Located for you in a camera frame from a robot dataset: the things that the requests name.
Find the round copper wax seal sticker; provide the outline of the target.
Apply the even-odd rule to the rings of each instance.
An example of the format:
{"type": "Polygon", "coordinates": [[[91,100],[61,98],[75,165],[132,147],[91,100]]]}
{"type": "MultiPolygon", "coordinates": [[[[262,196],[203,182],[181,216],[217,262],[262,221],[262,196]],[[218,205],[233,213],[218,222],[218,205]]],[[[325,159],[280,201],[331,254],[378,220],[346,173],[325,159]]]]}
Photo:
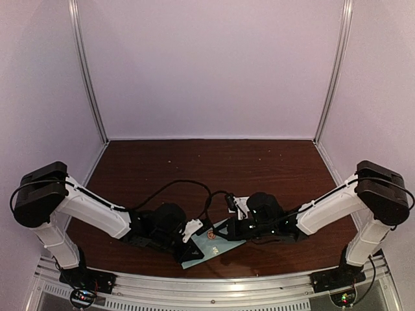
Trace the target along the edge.
{"type": "Polygon", "coordinates": [[[207,232],[207,238],[210,240],[214,240],[216,239],[216,234],[212,230],[210,230],[207,232]]]}

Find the light blue envelope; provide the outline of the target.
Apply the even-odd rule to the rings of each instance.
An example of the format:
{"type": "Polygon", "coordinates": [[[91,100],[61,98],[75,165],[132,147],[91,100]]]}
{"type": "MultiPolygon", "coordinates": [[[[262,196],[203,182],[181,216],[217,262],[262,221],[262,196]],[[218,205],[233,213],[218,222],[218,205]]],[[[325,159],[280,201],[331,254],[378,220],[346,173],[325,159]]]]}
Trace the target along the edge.
{"type": "Polygon", "coordinates": [[[222,255],[223,253],[235,249],[246,243],[246,240],[228,241],[219,236],[216,236],[216,239],[214,240],[210,240],[207,238],[207,232],[210,230],[211,229],[207,230],[205,233],[202,233],[199,236],[196,233],[191,236],[193,242],[200,249],[200,258],[197,260],[180,263],[184,270],[201,264],[214,257],[218,257],[219,255],[222,255]]]}

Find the white seal sticker sheet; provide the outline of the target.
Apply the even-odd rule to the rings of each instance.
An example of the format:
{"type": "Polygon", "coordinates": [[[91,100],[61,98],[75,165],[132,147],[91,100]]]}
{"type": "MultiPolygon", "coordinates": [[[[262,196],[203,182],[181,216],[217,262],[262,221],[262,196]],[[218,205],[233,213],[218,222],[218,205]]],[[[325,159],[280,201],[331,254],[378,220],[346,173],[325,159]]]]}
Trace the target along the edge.
{"type": "Polygon", "coordinates": [[[225,201],[228,206],[229,213],[245,213],[248,209],[246,201],[248,196],[235,197],[232,195],[225,196],[225,201]]]}

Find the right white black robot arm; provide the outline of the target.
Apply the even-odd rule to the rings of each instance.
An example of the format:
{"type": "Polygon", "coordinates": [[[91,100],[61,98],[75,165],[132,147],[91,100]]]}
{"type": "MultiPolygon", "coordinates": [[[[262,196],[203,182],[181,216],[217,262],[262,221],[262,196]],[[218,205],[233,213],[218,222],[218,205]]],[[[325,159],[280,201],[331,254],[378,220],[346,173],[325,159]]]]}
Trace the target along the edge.
{"type": "Polygon", "coordinates": [[[278,241],[297,243],[366,209],[365,224],[345,247],[340,266],[333,270],[332,279],[339,286],[357,276],[357,270],[388,232],[405,222],[414,208],[414,195],[405,188],[403,176],[371,161],[361,161],[354,175],[337,188],[291,211],[284,211],[276,197],[265,192],[249,197],[226,194],[225,200],[236,215],[214,227],[213,233],[227,241],[274,236],[278,241]]]}

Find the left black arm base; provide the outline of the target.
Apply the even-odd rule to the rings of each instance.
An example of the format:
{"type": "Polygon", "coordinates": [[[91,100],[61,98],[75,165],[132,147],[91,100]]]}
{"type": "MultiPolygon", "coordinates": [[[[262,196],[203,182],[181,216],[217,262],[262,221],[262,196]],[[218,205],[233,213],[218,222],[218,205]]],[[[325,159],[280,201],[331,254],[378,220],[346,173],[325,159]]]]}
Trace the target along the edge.
{"type": "Polygon", "coordinates": [[[86,258],[83,250],[79,250],[79,265],[71,269],[63,269],[58,262],[55,266],[60,271],[59,281],[70,285],[72,288],[80,288],[91,292],[111,294],[116,276],[113,273],[89,269],[86,266],[86,258]]]}

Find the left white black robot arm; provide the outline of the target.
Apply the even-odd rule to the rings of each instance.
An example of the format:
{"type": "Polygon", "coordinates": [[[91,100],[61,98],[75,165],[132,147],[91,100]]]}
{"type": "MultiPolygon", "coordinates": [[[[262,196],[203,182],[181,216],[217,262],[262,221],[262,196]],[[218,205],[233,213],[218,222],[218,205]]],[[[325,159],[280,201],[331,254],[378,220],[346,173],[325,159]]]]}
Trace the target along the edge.
{"type": "Polygon", "coordinates": [[[82,265],[82,250],[56,223],[58,213],[92,225],[126,244],[171,253],[179,264],[204,258],[191,238],[202,222],[188,220],[177,204],[164,203],[154,211],[121,207],[84,188],[67,173],[67,165],[61,161],[24,175],[9,204],[14,219],[35,232],[80,288],[93,282],[93,273],[82,265]]]}

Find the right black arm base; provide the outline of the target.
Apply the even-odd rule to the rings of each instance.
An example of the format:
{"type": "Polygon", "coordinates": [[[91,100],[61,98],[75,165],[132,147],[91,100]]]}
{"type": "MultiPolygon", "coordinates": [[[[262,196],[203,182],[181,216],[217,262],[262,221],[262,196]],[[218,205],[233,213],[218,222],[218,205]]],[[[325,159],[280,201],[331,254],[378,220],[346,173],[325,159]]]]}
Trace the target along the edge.
{"type": "Polygon", "coordinates": [[[336,290],[366,280],[363,266],[352,266],[346,262],[346,250],[345,246],[338,267],[310,274],[314,293],[336,290]]]}

